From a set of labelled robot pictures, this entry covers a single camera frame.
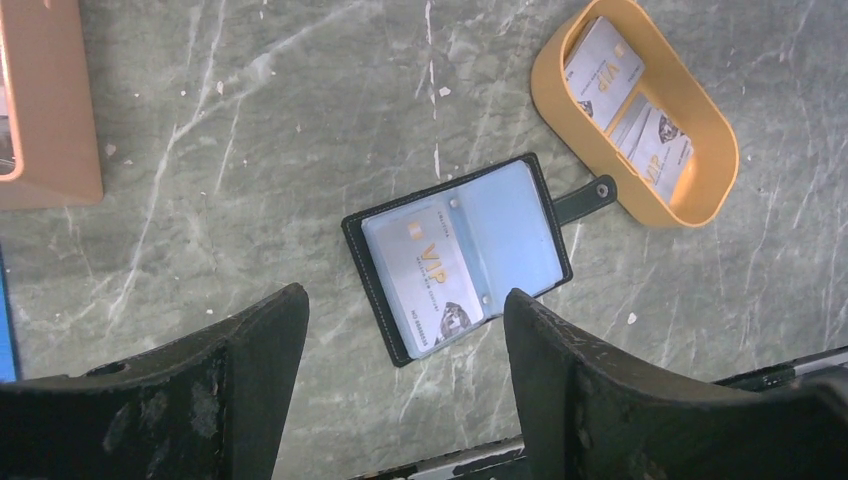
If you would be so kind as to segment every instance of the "leather strap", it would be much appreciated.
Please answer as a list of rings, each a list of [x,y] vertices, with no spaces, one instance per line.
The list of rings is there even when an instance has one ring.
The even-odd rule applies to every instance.
[[[566,193],[554,200],[559,226],[579,220],[618,199],[615,180],[609,175],[601,175],[583,187]]]

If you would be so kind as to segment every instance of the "card holder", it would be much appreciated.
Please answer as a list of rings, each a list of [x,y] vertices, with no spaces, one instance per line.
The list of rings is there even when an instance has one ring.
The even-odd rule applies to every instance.
[[[615,201],[602,177],[554,201],[529,153],[348,216],[342,229],[402,367],[573,277],[560,227]]]

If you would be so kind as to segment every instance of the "table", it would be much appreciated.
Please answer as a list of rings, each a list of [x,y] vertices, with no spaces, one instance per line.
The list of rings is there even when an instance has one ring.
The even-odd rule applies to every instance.
[[[715,222],[563,229],[544,303],[702,380],[848,343],[840,0],[642,0],[735,128]],[[27,377],[147,349],[290,282],[312,314],[275,478],[349,478],[519,433],[499,321],[392,367],[339,222],[525,151],[591,176],[529,70],[580,0],[82,5],[106,198],[0,214]]]

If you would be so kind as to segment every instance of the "stack of cards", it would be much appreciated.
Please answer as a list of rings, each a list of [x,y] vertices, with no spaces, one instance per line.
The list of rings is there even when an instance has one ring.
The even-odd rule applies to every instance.
[[[689,137],[640,93],[615,126],[610,140],[654,187],[657,195],[670,203],[680,175],[694,153]]]
[[[605,17],[590,22],[565,62],[565,81],[601,130],[609,127],[645,64]]]

